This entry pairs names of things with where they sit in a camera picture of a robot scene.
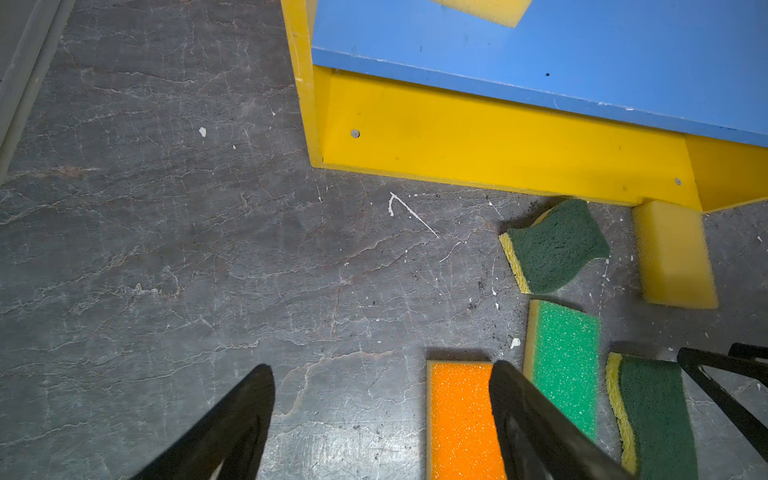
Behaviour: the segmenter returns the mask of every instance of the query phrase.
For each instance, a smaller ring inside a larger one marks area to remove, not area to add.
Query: sponge
[[[523,375],[593,441],[599,342],[599,319],[556,303],[531,301]]]
[[[638,480],[696,480],[696,446],[680,367],[609,353],[605,382],[624,468]]]
[[[499,23],[505,27],[516,27],[528,10],[531,0],[435,0],[440,5],[455,8],[460,12],[469,13],[475,17],[490,22]]]
[[[632,209],[643,298],[685,308],[717,308],[701,212],[654,200]]]
[[[426,478],[506,479],[489,362],[427,362]]]
[[[528,228],[509,229],[499,240],[523,293],[553,292],[590,260],[611,254],[587,203],[576,198],[547,210]]]

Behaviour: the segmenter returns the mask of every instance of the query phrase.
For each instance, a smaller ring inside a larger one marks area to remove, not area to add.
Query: yellow sponge edge
[[[511,28],[518,26],[531,4],[531,0],[435,0],[435,2]]]
[[[515,255],[512,239],[509,238],[509,235],[506,233],[502,233],[498,236],[498,241],[502,242],[504,255],[506,255],[507,260],[509,260],[509,266],[512,267],[512,273],[515,274],[515,280],[518,282],[521,293],[530,293],[531,290],[528,288],[528,281],[525,279],[525,275],[523,275],[523,268],[520,266],[520,262],[518,262],[518,258]]]
[[[637,472],[637,447],[634,441],[634,430],[629,423],[627,410],[624,408],[624,400],[619,392],[619,368],[623,357],[618,353],[608,353],[608,362],[605,365],[605,385],[608,389],[608,400],[616,415],[621,437],[621,466],[634,475]]]
[[[654,200],[633,208],[632,217],[645,301],[717,308],[701,212]]]

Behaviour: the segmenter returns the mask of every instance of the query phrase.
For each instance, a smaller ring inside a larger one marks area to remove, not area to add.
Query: yellow shelf
[[[315,167],[704,211],[768,197],[766,148],[315,66],[315,4],[283,0]]]

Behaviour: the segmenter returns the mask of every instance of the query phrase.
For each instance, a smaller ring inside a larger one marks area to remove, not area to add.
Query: orange sponge
[[[490,362],[427,362],[427,478],[506,479]]]

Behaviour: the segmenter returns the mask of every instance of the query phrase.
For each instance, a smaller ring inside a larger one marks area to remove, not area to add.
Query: gray marble surface
[[[277,0],[79,1],[0,189],[0,477],[127,478],[265,362],[260,478],[422,478],[425,357],[521,365],[496,235],[548,202],[312,169]],[[715,311],[644,303],[629,209],[591,211],[611,261],[550,297],[602,319],[602,362],[768,345],[765,204],[705,220]],[[767,477],[686,385],[700,477]]]

